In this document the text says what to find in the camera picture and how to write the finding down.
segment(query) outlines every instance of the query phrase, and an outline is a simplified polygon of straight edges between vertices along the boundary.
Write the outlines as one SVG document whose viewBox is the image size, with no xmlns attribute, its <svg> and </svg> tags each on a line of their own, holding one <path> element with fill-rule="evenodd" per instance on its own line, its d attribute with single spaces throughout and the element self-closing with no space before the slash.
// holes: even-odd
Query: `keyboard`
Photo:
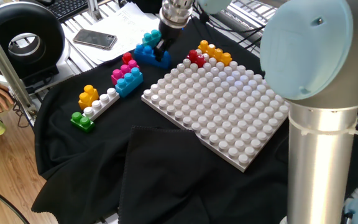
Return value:
<svg viewBox="0 0 358 224">
<path fill-rule="evenodd" d="M 55 3 L 48 6 L 59 22 L 63 22 L 87 8 L 87 0 L 55 0 Z"/>
</svg>

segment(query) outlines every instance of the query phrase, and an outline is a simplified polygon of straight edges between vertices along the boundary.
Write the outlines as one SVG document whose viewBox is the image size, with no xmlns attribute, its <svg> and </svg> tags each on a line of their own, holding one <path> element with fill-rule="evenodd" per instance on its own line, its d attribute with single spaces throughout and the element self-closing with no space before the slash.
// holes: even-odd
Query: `cable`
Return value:
<svg viewBox="0 0 358 224">
<path fill-rule="evenodd" d="M 253 41 L 250 45 L 248 45 L 247 47 L 244 47 L 244 49 L 248 49 L 252 46 L 254 46 L 256 43 L 258 43 L 260 40 L 262 40 L 261 37 L 259 37 L 258 39 L 256 39 L 255 41 Z"/>
<path fill-rule="evenodd" d="M 23 216 L 23 214 L 21 214 L 21 212 L 2 195 L 0 195 L 0 201 L 2 201 L 6 206 L 8 206 L 20 218 L 20 220 L 22 220 L 24 224 L 30 224 L 29 221 L 27 221 L 27 219 L 25 218 L 25 216 Z"/>
<path fill-rule="evenodd" d="M 26 128 L 26 127 L 28 127 L 28 126 L 30 125 L 29 123 L 27 123 L 27 125 L 25 125 L 25 126 L 21 126 L 21 125 L 20 125 L 20 122 L 22 121 L 22 118 L 24 117 L 24 113 L 23 113 L 22 110 L 20 109 L 20 106 L 19 106 L 17 100 L 15 100 L 15 103 L 14 103 L 14 105 L 13 105 L 13 109 L 12 109 L 12 110 L 15 111 L 15 114 L 18 115 L 18 117 L 19 117 L 19 120 L 17 121 L 17 126 L 18 126 L 19 128 Z"/>
<path fill-rule="evenodd" d="M 213 20 L 210 20 L 209 21 L 211 27 L 214 27 L 214 28 L 217 28 L 217 29 L 220 29 L 220 30 L 223 30 L 223 31 L 228 31 L 228 32 L 236 32 L 236 33 L 247 33 L 247 32 L 252 32 L 252 31 L 260 31 L 262 30 L 263 28 L 265 28 L 266 26 L 262 26 L 262 27 L 258 27 L 258 28 L 255 28 L 255 29 L 249 29 L 249 30 L 233 30 L 233 29 L 225 29 L 225 28 L 222 28 L 220 26 L 218 26 L 219 24 L 217 24 L 215 21 Z"/>
<path fill-rule="evenodd" d="M 201 17 L 203 14 L 206 15 L 206 13 L 204 12 L 203 9 L 198 9 L 198 7 L 197 7 L 197 5 L 196 5 L 195 2 L 193 2 L 193 7 L 195 8 L 195 11 L 200 15 L 200 17 Z M 200 35 L 200 37 L 201 37 L 202 39 L 205 39 L 205 38 L 203 37 L 203 35 L 201 34 L 200 30 L 197 28 L 196 23 L 195 23 L 195 21 L 194 21 L 194 16 L 193 16 L 193 15 L 191 15 L 191 20 L 193 21 L 193 25 L 195 26 L 195 28 L 196 28 L 196 30 L 197 30 L 197 33 Z M 221 30 L 225 30 L 225 31 L 228 31 L 228 32 L 237 32 L 237 33 L 240 33 L 240 32 L 242 32 L 242 33 L 252 32 L 252 33 L 249 34 L 247 37 L 244 37 L 242 40 L 236 42 L 236 44 L 234 44 L 234 45 L 243 43 L 243 42 L 246 41 L 249 37 L 255 35 L 256 33 L 258 33 L 259 31 L 261 31 L 263 28 L 266 27 L 266 26 L 262 26 L 262 27 L 259 27 L 259 28 L 256 28 L 256 29 L 251 29 L 251 30 L 246 30 L 246 31 L 236 31 L 236 30 L 229 30 L 229 29 L 224 29 L 224 28 L 222 28 L 222 27 L 218 27 L 217 24 L 213 24 L 214 21 L 209 20 L 209 19 L 208 19 L 208 20 L 205 20 L 205 21 L 208 21 L 209 24 L 210 24 L 212 27 L 214 27 L 214 28 L 221 29 Z M 211 33 L 209 32 L 208 27 L 206 26 L 206 22 L 204 23 L 204 27 L 205 27 L 205 29 L 206 29 L 207 34 L 208 34 L 209 37 L 211 38 L 211 40 L 212 40 L 214 43 L 216 43 L 217 45 L 220 45 L 220 44 L 214 39 L 213 35 L 211 35 Z M 257 42 L 259 42 L 260 40 L 261 40 L 261 38 L 257 39 L 256 41 L 254 41 L 253 43 L 251 43 L 250 45 L 248 45 L 247 47 L 245 47 L 245 49 L 248 49 L 249 47 L 252 47 L 253 45 L 255 45 L 255 44 L 256 44 Z M 234 46 L 234 45 L 221 45 L 221 46 L 222 46 L 222 47 L 230 47 L 230 46 Z"/>
<path fill-rule="evenodd" d="M 255 48 L 256 48 L 256 45 L 251 49 L 251 53 L 255 50 Z"/>
</svg>

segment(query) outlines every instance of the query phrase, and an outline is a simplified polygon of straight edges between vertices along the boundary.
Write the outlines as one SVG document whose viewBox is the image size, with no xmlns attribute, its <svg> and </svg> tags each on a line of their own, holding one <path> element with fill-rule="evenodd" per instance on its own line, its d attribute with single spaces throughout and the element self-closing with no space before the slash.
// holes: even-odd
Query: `wooden floor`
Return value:
<svg viewBox="0 0 358 224">
<path fill-rule="evenodd" d="M 31 212 L 31 206 L 45 183 L 38 175 L 34 154 L 34 134 L 30 127 L 18 128 L 11 111 L 2 121 L 7 131 L 0 136 L 0 194 L 17 207 L 31 224 L 55 224 L 50 213 Z M 16 215 L 0 202 L 0 224 L 21 224 Z"/>
</svg>

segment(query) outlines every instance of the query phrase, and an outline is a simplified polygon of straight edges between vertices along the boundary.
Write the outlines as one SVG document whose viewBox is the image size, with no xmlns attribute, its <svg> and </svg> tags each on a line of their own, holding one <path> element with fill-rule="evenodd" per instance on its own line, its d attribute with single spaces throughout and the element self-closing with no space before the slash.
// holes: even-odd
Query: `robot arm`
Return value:
<svg viewBox="0 0 358 224">
<path fill-rule="evenodd" d="M 195 0 L 208 14 L 216 14 L 227 8 L 231 0 Z M 160 10 L 161 22 L 158 29 L 162 38 L 154 49 L 155 58 L 161 61 L 163 54 L 180 36 L 186 27 L 191 13 L 193 13 L 194 0 L 163 0 Z"/>
</svg>

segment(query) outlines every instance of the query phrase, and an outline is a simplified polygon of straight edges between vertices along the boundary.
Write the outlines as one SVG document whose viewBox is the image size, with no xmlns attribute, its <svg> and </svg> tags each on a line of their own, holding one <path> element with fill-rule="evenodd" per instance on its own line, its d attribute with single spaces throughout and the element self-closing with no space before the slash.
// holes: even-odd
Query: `smartphone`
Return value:
<svg viewBox="0 0 358 224">
<path fill-rule="evenodd" d="M 111 34 L 104 34 L 92 30 L 80 30 L 73 39 L 74 43 L 85 44 L 104 50 L 110 50 L 117 42 L 117 37 Z"/>
</svg>

